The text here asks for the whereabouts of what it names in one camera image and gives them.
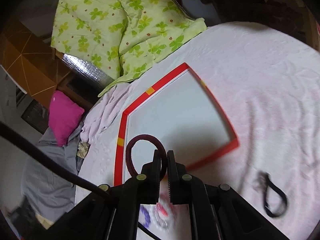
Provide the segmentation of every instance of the bolt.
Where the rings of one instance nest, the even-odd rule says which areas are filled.
[[[221,184],[220,188],[224,191],[228,191],[230,189],[230,186],[228,184]]]
[[[99,188],[101,188],[103,191],[107,191],[109,189],[109,186],[107,184],[101,184]]]
[[[192,179],[192,176],[190,175],[190,174],[184,174],[183,176],[182,176],[182,179],[183,180],[191,180]]]
[[[139,174],[137,175],[137,180],[145,180],[147,178],[147,176],[145,174]]]

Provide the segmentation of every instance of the magenta cushion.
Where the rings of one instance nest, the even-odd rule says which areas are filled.
[[[61,91],[56,90],[49,106],[49,127],[58,146],[68,143],[70,134],[78,127],[84,109]]]

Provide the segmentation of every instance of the red border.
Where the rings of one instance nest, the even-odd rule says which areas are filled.
[[[225,112],[211,93],[211,91],[207,88],[207,86],[201,81],[200,77],[193,71],[193,69],[188,66],[187,63],[182,63],[180,66],[176,67],[172,71],[170,71],[167,75],[165,75],[163,78],[161,78],[158,82],[156,82],[151,88],[154,90],[151,93],[144,92],[141,96],[139,96],[135,101],[133,101],[122,113],[121,121],[120,121],[120,127],[119,127],[119,134],[118,134],[118,141],[117,141],[117,147],[116,147],[116,159],[115,159],[115,172],[114,172],[114,186],[122,184],[122,176],[123,176],[123,158],[124,158],[124,145],[121,143],[121,139],[125,139],[125,132],[127,127],[127,120],[130,113],[132,113],[133,110],[135,110],[137,107],[139,107],[144,101],[146,101],[149,97],[151,97],[155,92],[157,92],[159,89],[164,87],[167,83],[169,83],[172,79],[177,77],[179,74],[184,72],[185,70],[189,69],[191,74],[196,78],[196,80],[202,84],[202,87],[204,88],[205,92],[209,95],[211,100],[215,103],[215,106],[217,107],[218,111],[220,112],[222,118],[227,122],[227,125],[230,127],[231,135],[234,136],[234,139],[228,143],[227,145],[221,147],[217,151],[213,152],[212,155],[205,157],[202,160],[199,160],[198,162],[187,166],[187,170],[193,170],[196,168],[199,168],[208,162],[212,162],[215,159],[221,157],[222,155],[230,152],[231,150],[237,148],[239,146],[238,137],[228,119]]]

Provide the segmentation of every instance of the gray blanket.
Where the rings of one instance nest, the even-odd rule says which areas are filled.
[[[82,126],[83,123],[70,135],[68,144],[63,147],[57,146],[54,134],[48,128],[36,146],[56,163],[78,174],[76,153]],[[76,187],[28,158],[23,170],[21,192],[28,198],[35,212],[55,222],[74,207]]]

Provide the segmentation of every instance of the crumpled pink cloth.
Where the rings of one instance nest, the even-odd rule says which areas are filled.
[[[107,129],[118,115],[121,107],[128,97],[131,84],[122,83],[113,87],[106,93],[86,116],[84,126],[80,133],[81,141],[94,144],[100,134]]]

